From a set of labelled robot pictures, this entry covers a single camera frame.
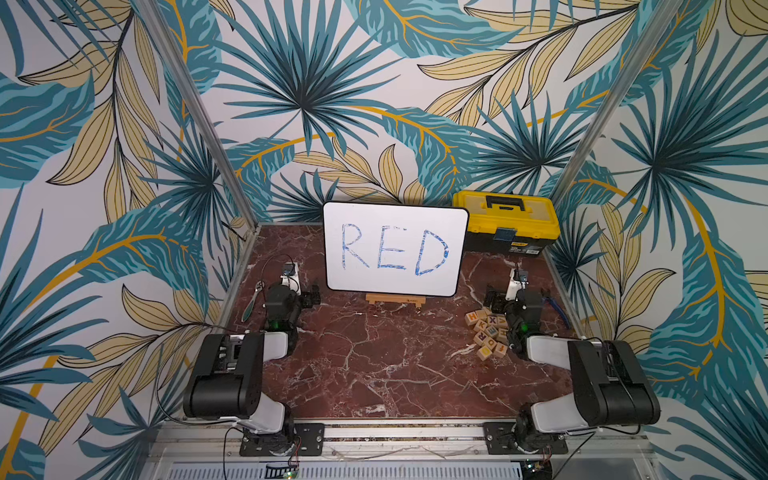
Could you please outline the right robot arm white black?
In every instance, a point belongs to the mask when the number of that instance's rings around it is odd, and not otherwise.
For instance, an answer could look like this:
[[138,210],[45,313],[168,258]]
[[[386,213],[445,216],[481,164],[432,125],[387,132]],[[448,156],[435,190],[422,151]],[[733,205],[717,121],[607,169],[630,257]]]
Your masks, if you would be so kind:
[[519,359],[566,370],[572,392],[523,405],[512,422],[483,425],[488,453],[564,454],[566,437],[607,428],[635,435],[655,424],[661,407],[625,341],[562,338],[541,330],[545,298],[525,288],[512,296],[490,287],[483,305],[508,322],[501,335]]

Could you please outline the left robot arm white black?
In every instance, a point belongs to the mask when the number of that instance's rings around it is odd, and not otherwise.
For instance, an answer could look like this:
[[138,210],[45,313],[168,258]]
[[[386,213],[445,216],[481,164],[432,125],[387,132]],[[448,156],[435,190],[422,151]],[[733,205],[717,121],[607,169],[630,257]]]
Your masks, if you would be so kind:
[[290,408],[264,392],[263,371],[294,353],[300,314],[320,302],[316,285],[299,293],[275,284],[267,291],[262,330],[206,336],[184,391],[184,416],[198,424],[231,423],[251,437],[293,438]]

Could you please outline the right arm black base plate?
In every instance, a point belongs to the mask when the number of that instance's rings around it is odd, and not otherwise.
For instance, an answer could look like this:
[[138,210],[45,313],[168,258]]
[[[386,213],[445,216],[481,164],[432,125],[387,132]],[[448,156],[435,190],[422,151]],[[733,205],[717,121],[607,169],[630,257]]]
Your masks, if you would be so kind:
[[541,433],[527,424],[485,422],[482,430],[489,455],[555,455],[568,452],[564,435]]

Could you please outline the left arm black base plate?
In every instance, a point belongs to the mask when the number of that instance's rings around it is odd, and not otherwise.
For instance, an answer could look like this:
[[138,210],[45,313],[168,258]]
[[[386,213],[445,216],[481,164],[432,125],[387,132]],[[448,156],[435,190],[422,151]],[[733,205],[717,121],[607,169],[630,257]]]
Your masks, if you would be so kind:
[[319,457],[322,454],[325,425],[322,423],[298,423],[284,426],[270,434],[246,432],[241,441],[241,457],[287,456]]

